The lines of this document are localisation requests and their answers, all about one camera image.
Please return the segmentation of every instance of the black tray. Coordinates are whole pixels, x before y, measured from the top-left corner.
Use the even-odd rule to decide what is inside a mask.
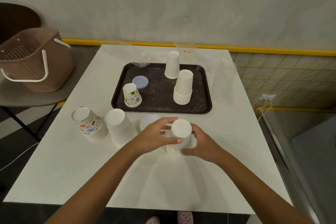
[[[166,64],[150,63],[143,68],[131,63],[124,66],[118,85],[115,89],[111,105],[130,112],[172,112],[204,114],[212,109],[208,81],[203,67],[180,64],[180,69],[188,69],[194,74],[190,102],[179,105],[174,102],[173,94],[177,79],[168,79],[164,72]],[[148,85],[139,89],[142,103],[137,107],[128,107],[124,102],[123,86],[132,82],[133,78],[143,75],[148,78]]]

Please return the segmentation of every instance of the chair leg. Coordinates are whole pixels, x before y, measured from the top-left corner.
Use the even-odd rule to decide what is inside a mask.
[[[44,126],[44,124],[46,123],[46,121],[48,120],[48,118],[50,117],[50,115],[53,113],[53,110],[55,110],[57,104],[54,105],[54,107],[51,109],[51,111],[48,113],[47,117],[44,119],[44,121],[42,122],[42,124],[40,125],[40,127],[36,130],[36,135],[40,132],[41,128]]]
[[[1,106],[2,110],[4,110],[13,120],[15,120],[19,125],[27,131],[35,140],[41,141],[41,139],[30,129],[28,128],[18,117],[15,116],[14,113],[12,113],[7,107]]]

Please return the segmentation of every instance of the brown basket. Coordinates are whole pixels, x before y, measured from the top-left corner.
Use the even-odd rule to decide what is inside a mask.
[[[43,80],[47,75],[41,82],[23,82],[35,92],[59,90],[74,67],[70,46],[62,42],[56,29],[26,29],[0,46],[0,68],[9,80],[37,81]]]

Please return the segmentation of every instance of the plastic lid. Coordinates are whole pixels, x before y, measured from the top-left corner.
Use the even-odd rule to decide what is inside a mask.
[[[132,83],[134,83],[138,89],[142,89],[148,85],[148,79],[145,76],[139,75],[134,77]]]

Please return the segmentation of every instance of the hand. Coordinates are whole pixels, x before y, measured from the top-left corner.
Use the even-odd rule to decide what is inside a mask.
[[[216,163],[218,157],[222,155],[225,150],[220,147],[207,133],[205,133],[199,126],[192,124],[192,133],[197,139],[197,146],[192,149],[182,149],[180,152],[183,155],[196,156],[209,162]]]
[[[143,131],[129,143],[134,149],[139,150],[140,155],[156,150],[167,144],[178,144],[182,140],[178,137],[163,137],[166,132],[161,130],[170,130],[171,126],[167,123],[173,123],[178,117],[161,118],[156,122],[149,124]]]

